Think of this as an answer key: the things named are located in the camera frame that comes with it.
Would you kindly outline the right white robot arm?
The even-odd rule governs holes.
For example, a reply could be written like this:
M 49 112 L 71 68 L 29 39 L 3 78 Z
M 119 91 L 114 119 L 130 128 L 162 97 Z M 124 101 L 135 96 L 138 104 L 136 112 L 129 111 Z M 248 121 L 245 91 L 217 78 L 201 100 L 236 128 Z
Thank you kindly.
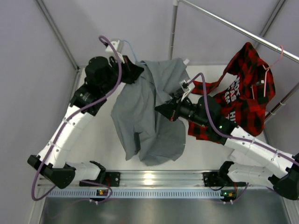
M 184 118 L 206 128 L 213 141 L 231 148 L 259 163 L 251 166 L 226 161 L 218 171 L 222 185 L 246 182 L 272 189 L 289 200 L 299 198 L 299 156 L 276 149 L 246 132 L 220 114 L 220 105 L 211 96 L 202 96 L 197 104 L 181 96 L 155 107 L 155 111 L 170 121 Z

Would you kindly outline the grey button shirt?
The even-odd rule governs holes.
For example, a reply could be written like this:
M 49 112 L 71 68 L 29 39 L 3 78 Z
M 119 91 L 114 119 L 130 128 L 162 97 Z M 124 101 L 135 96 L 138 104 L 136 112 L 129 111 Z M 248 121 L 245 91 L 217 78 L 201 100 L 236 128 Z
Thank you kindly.
M 169 121 L 155 107 L 171 99 L 180 82 L 189 79 L 181 58 L 145 61 L 143 73 L 124 85 L 111 117 L 128 161 L 134 156 L 146 166 L 176 161 L 184 152 L 186 128 L 182 121 Z

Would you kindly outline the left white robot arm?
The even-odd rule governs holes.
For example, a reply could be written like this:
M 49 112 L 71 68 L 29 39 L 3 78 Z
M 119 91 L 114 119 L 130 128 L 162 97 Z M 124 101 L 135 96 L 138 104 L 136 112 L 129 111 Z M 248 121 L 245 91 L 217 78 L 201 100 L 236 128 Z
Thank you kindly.
M 31 155 L 28 164 L 56 187 L 64 189 L 79 181 L 81 186 L 101 186 L 106 169 L 98 162 L 67 162 L 75 141 L 86 125 L 107 101 L 107 94 L 118 80 L 118 63 L 111 56 L 90 59 L 85 68 L 84 83 L 75 91 L 66 114 L 51 140 L 38 155 Z

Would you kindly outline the light blue plastic hanger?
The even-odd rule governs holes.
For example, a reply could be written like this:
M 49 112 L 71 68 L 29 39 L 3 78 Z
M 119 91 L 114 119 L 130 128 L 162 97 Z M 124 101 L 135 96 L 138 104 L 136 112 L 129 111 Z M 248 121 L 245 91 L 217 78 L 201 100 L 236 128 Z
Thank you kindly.
M 146 64 L 145 62 L 138 60 L 138 58 L 137 58 L 137 56 L 136 56 L 136 54 L 134 52 L 134 49 L 133 49 L 131 43 L 129 41 L 127 41 L 127 40 L 122 40 L 122 41 L 129 46 L 129 48 L 131 50 L 131 53 L 132 53 L 132 55 L 133 55 L 133 57 L 135 59 L 135 62 L 140 62 L 141 64 L 145 65 Z

